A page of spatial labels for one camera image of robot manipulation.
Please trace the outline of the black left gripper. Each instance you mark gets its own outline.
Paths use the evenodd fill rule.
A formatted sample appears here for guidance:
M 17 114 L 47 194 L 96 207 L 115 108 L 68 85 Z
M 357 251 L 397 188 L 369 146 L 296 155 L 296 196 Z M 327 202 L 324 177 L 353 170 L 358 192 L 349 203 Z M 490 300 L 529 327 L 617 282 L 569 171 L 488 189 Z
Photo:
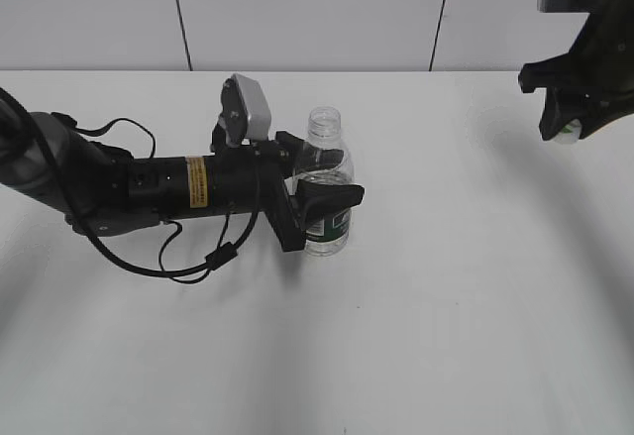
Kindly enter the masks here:
M 297 204 L 289 196 L 286 180 L 293 173 L 334 169 L 347 152 L 341 148 L 319 148 L 286 131 L 272 140 L 231 148 L 223 130 L 212 132 L 213 155 L 207 159 L 209 203 L 215 215 L 261 212 L 285 252 L 302 251 L 306 237 L 303 225 L 360 205 L 365 189 L 357 184 L 331 185 L 299 182 Z

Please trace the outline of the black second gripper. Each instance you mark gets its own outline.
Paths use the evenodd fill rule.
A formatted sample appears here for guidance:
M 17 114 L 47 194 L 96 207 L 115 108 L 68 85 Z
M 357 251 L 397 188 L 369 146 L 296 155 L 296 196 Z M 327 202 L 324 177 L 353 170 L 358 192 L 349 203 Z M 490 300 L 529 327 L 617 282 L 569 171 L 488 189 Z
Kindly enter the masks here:
M 537 0 L 545 14 L 587 17 L 569 50 L 526 63 L 518 76 L 522 92 L 546 90 L 539 123 L 543 141 L 553 141 L 573 120 L 584 140 L 633 114 L 633 0 Z M 585 108 L 585 100 L 590 103 Z

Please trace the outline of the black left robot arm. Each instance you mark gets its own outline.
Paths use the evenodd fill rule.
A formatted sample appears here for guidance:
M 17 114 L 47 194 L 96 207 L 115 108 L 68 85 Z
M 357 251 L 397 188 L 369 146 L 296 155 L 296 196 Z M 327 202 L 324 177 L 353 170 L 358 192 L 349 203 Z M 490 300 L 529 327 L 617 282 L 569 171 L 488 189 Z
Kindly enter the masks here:
M 523 65 L 525 93 L 543 90 L 544 141 L 578 140 L 633 111 L 633 0 L 539 0 L 544 13 L 586 13 L 565 53 Z M 320 126 L 301 139 L 270 128 L 261 85 L 239 73 L 202 157 L 144 159 L 100 142 L 68 115 L 29 112 L 1 96 L 1 182 L 57 210 L 101 245 L 163 222 L 216 215 L 264 215 L 281 247 L 304 249 L 319 223 L 344 228 L 364 189 L 345 176 L 348 157 Z

